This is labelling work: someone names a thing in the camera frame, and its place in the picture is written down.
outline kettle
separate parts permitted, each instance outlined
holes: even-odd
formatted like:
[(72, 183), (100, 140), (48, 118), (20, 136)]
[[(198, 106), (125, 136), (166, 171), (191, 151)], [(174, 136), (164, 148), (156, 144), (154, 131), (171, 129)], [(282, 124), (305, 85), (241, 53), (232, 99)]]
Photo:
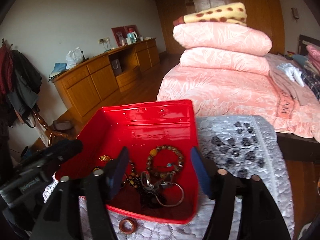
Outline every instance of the kettle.
[(127, 35), (128, 38), (132, 40), (132, 43), (136, 43), (138, 39), (137, 33), (133, 30), (133, 28), (129, 28), (129, 32)]

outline red picture frame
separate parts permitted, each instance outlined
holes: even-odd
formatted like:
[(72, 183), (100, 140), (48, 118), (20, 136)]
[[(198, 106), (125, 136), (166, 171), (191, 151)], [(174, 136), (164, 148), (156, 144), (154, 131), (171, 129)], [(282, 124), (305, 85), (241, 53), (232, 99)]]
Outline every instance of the red picture frame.
[(133, 28), (133, 30), (137, 33), (137, 35), (140, 36), (140, 33), (139, 33), (138, 28), (137, 28), (136, 25), (127, 25), (127, 26), (125, 26), (124, 29), (125, 29), (125, 33), (126, 34), (129, 33), (129, 29), (130, 28)]
[(124, 38), (125, 42), (126, 42), (126, 38), (127, 38), (127, 32), (125, 30), (125, 27), (124, 26), (121, 26), (121, 27), (115, 27), (115, 28), (111, 28), (112, 32), (113, 32), (113, 35), (116, 39), (116, 42), (118, 44), (118, 46), (122, 46), (121, 44), (121, 41), (119, 40), (119, 33), (122, 34), (122, 37)]

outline electrical outlet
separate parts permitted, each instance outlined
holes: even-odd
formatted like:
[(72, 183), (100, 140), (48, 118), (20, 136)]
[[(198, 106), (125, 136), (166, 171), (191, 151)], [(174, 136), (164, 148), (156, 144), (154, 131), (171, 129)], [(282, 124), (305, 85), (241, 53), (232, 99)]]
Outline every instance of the electrical outlet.
[(98, 43), (99, 43), (99, 44), (102, 44), (102, 43), (104, 43), (104, 42), (107, 43), (108, 41), (110, 41), (110, 38), (109, 38), (109, 37), (106, 37), (106, 38), (103, 38), (103, 39), (99, 39), (99, 40), (98, 40)]

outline wooden coat rack leg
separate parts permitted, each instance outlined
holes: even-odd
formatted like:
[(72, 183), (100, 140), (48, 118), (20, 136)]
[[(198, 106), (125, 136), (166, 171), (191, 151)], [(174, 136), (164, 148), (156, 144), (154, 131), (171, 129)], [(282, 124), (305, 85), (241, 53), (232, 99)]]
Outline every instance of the wooden coat rack leg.
[(43, 128), (46, 131), (47, 136), (49, 137), (49, 142), (48, 142), (48, 147), (50, 147), (52, 145), (52, 140), (56, 137), (56, 136), (60, 136), (63, 138), (67, 138), (68, 139), (68, 135), (66, 133), (61, 133), (61, 132), (57, 132), (57, 131), (53, 131), (50, 126), (46, 123), (46, 121), (42, 118), (42, 116), (38, 113), (38, 111), (36, 111), (35, 109), (32, 109), (33, 115), (34, 117), (38, 120), (38, 122), (43, 126)]

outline gray quilted mat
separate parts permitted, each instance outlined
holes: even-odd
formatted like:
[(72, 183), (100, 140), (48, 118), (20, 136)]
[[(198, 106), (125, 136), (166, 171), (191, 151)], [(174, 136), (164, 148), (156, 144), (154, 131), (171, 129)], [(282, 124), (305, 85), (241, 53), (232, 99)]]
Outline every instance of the gray quilted mat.
[[(276, 142), (273, 127), (262, 117), (254, 115), (228, 115), (198, 117), (198, 142), (206, 158), (214, 159), (217, 165), (233, 175), (249, 178), (258, 174), (275, 199), (293, 236), (292, 193), (285, 162)], [(44, 196), (47, 199), (54, 189), (50, 185)], [(202, 239), (214, 208), (214, 201), (199, 193), (198, 212), (185, 225), (159, 224), (137, 220), (137, 231), (124, 235), (119, 231), (119, 222), (125, 218), (109, 212), (118, 239)], [(91, 239), (85, 200), (80, 199), (80, 213), (84, 239)], [(235, 199), (235, 210), (230, 240), (235, 240), (241, 215), (241, 200)]]

